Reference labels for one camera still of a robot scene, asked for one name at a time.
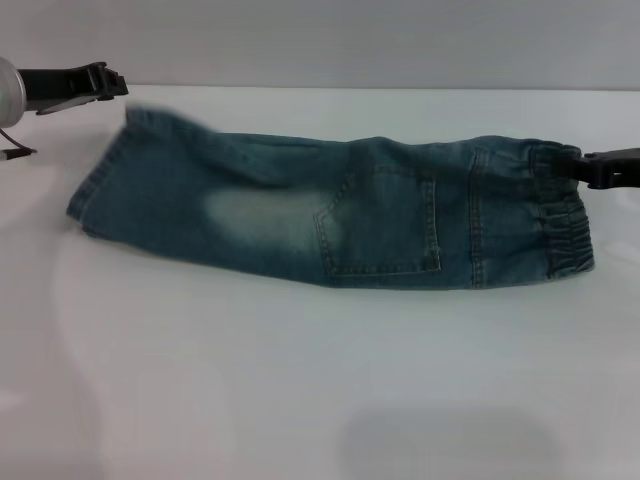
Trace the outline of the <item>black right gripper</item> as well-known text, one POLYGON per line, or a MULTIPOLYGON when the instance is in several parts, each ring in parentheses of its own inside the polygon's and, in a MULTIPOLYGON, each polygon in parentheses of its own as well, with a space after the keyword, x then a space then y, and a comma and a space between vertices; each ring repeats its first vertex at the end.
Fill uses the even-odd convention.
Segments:
POLYGON ((639 149, 589 154, 565 163, 567 175, 590 189, 638 188, 639 149))

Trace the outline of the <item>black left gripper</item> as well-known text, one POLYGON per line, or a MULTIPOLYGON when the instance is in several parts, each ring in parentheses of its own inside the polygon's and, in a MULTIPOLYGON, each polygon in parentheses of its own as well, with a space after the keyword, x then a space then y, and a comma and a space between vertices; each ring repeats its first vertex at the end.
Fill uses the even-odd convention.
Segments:
POLYGON ((126 96, 122 75, 105 62, 71 69, 20 69, 25 86, 26 111, 48 115, 97 100, 126 96))

